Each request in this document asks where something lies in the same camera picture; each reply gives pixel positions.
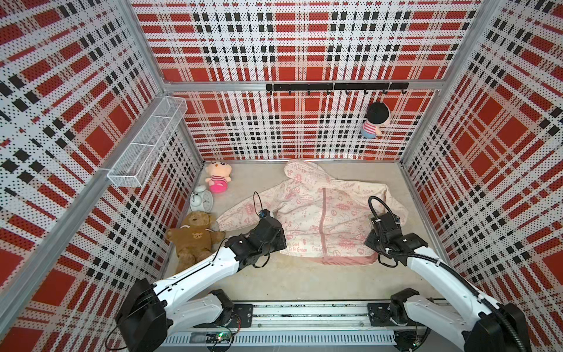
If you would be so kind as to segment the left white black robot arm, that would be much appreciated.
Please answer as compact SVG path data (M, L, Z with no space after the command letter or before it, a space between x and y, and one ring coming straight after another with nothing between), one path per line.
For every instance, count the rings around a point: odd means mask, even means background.
M270 258L286 247L281 223L263 210L254 229L228 238L202 262L154 283L136 281L115 316L124 349L155 351L170 334L184 328L227 325L234 305L223 290L201 299L196 295L246 267L256 267L261 257Z

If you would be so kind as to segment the cream pink printed jacket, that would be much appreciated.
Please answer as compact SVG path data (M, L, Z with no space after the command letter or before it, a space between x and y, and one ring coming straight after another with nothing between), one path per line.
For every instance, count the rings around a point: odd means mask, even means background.
M377 214L390 209L405 224L408 210L384 183L340 180L309 161L290 161L287 180L260 193L263 205L282 224L284 255L324 265L370 265L377 253L364 242L372 229L368 199L376 196Z

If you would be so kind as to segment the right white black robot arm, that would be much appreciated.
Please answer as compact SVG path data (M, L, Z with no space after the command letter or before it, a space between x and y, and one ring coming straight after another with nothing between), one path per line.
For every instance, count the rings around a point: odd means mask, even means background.
M406 288L391 296L389 321L422 324L462 351L532 349L526 317L514 304L502 304L464 279L417 234L403 234L394 214L375 215L370 223L365 245L419 274L451 306L445 309Z

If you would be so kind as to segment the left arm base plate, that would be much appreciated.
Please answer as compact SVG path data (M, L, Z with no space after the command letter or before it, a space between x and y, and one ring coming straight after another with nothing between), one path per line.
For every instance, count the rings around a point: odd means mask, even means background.
M215 326L227 326L229 328L249 328L252 325L254 312L253 304L234 304L233 307L225 309L212 323L199 324L195 328L210 328Z

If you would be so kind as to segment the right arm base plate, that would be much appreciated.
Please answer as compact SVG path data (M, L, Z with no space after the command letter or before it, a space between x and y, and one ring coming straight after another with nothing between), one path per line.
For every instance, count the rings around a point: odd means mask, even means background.
M412 320L406 324L397 325L391 319L390 302L375 302L367 304L367 316L371 327L386 327L390 329L426 329L426 326Z

